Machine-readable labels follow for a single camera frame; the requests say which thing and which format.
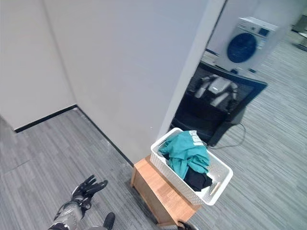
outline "green clothing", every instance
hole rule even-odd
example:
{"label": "green clothing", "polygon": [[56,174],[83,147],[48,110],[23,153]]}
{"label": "green clothing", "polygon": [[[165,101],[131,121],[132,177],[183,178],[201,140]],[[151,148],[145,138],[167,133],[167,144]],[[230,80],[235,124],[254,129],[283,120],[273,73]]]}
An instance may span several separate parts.
{"label": "green clothing", "polygon": [[206,147],[196,131],[184,131],[166,139],[159,151],[169,157],[169,167],[182,179],[185,178],[188,168],[196,172],[207,173],[210,165]]}

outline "black cable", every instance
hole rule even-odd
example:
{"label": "black cable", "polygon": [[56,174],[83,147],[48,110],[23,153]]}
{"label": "black cable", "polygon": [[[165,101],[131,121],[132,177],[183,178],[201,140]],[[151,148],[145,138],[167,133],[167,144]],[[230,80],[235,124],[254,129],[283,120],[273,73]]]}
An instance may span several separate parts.
{"label": "black cable", "polygon": [[245,140],[246,128],[245,128],[245,126],[244,126],[242,123],[239,123],[239,125],[241,125],[241,126],[243,127],[244,130],[243,130],[243,137],[242,137],[242,140],[241,140],[238,144],[236,144],[236,145],[226,145],[226,146],[221,146],[221,147],[218,147],[218,148],[214,148],[214,147],[208,146],[208,148],[211,148],[211,149],[213,149],[213,150],[219,150],[219,149],[223,149],[223,148],[236,147],[236,146],[242,145],[242,143],[243,143],[244,140]]}

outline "washer door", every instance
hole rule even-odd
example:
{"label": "washer door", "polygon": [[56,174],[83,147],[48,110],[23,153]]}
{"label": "washer door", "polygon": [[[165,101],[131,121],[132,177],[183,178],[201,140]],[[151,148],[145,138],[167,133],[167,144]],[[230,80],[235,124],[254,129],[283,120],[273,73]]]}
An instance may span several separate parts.
{"label": "washer door", "polygon": [[257,40],[250,33],[242,33],[235,36],[228,45],[227,56],[235,63],[241,63],[250,59],[257,48]]}

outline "plastic basket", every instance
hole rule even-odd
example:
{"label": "plastic basket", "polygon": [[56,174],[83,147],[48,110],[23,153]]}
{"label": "plastic basket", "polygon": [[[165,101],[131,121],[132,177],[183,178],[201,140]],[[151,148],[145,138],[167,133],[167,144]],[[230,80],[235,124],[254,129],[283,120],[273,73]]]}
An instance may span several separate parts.
{"label": "plastic basket", "polygon": [[214,205],[232,178],[233,171],[208,151],[211,165],[207,167],[209,170],[207,175],[212,179],[212,185],[202,189],[200,192],[195,192],[167,165],[167,160],[158,153],[160,146],[168,137],[180,132],[182,132],[180,128],[173,128],[151,145],[150,161],[191,204]]}

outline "white wall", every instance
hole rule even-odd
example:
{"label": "white wall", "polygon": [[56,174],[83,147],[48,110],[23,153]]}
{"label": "white wall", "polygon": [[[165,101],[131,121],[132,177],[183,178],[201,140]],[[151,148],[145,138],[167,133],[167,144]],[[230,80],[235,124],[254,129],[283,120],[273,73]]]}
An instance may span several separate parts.
{"label": "white wall", "polygon": [[45,1],[78,105],[132,162],[170,124],[223,2]]}
{"label": "white wall", "polygon": [[272,23],[281,27],[281,34],[285,34],[290,25],[296,23],[306,4],[307,0],[228,0],[207,48],[221,53],[239,17],[253,16]]}
{"label": "white wall", "polygon": [[1,0],[0,114],[13,129],[75,104],[40,0]]}

